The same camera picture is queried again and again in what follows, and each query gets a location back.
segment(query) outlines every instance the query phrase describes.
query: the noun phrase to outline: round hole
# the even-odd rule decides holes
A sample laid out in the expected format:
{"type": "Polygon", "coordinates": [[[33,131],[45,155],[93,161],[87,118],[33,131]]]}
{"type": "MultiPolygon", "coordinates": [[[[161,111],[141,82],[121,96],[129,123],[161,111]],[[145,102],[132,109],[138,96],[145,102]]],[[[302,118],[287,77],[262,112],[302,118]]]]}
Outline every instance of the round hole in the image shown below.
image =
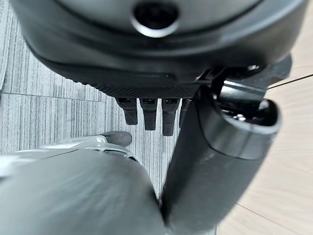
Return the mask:
{"type": "Polygon", "coordinates": [[[178,11],[168,3],[145,3],[138,5],[132,19],[135,29],[148,37],[164,37],[178,27],[178,11]]]}

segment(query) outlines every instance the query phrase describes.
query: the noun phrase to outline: gray carpet tile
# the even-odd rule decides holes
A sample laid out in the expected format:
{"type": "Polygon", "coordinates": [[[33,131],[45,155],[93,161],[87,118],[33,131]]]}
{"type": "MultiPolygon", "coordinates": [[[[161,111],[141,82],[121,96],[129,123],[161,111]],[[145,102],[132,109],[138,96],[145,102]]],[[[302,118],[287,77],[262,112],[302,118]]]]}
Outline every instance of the gray carpet tile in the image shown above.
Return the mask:
{"type": "Polygon", "coordinates": [[[138,107],[138,125],[127,126],[123,110],[115,100],[106,102],[53,98],[23,94],[2,94],[0,103],[0,154],[34,149],[72,137],[97,135],[107,131],[128,131],[133,142],[128,147],[149,172],[159,193],[176,139],[161,133],[159,102],[156,131],[145,131],[138,107]]]}
{"type": "Polygon", "coordinates": [[[7,69],[13,12],[7,0],[0,0],[0,91],[7,69]]]}
{"type": "Polygon", "coordinates": [[[102,92],[64,79],[39,62],[24,42],[18,21],[7,0],[0,0],[1,7],[0,53],[4,56],[0,58],[0,77],[5,93],[105,100],[102,92]]]}

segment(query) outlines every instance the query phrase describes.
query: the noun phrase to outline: gray pants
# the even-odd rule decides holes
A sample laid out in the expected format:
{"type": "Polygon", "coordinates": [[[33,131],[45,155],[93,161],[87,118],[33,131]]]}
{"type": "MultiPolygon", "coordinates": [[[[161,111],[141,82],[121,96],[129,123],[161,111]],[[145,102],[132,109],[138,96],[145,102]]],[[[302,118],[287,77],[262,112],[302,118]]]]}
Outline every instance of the gray pants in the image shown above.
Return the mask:
{"type": "Polygon", "coordinates": [[[105,138],[0,156],[0,178],[1,235],[171,232],[145,169],[105,138]]]}

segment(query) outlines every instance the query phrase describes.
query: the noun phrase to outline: person's leg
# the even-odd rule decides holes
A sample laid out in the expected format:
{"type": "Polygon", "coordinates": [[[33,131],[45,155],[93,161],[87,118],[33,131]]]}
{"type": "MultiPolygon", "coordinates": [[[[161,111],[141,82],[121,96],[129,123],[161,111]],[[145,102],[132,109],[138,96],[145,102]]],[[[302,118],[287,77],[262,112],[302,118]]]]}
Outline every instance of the person's leg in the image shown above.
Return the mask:
{"type": "Polygon", "coordinates": [[[139,163],[78,149],[18,167],[0,183],[0,234],[162,235],[165,228],[139,163]]]}

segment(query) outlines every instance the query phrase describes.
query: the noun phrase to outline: wooden floor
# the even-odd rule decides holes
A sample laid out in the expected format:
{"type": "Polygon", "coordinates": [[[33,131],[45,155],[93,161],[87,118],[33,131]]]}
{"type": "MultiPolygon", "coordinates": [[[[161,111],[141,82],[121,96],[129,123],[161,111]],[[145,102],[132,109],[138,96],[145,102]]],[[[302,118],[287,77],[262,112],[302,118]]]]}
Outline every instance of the wooden floor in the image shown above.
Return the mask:
{"type": "MultiPolygon", "coordinates": [[[[313,234],[312,23],[313,4],[292,51],[290,78],[267,95],[282,109],[282,130],[257,177],[220,224],[219,235],[313,234]]],[[[179,129],[176,125],[170,138],[161,135],[161,128],[147,132],[138,116],[138,126],[127,126],[112,98],[41,65],[25,46],[7,0],[0,0],[0,154],[127,130],[134,136],[130,149],[159,193],[179,129]]],[[[161,126],[160,111],[156,125],[161,126]]]]}

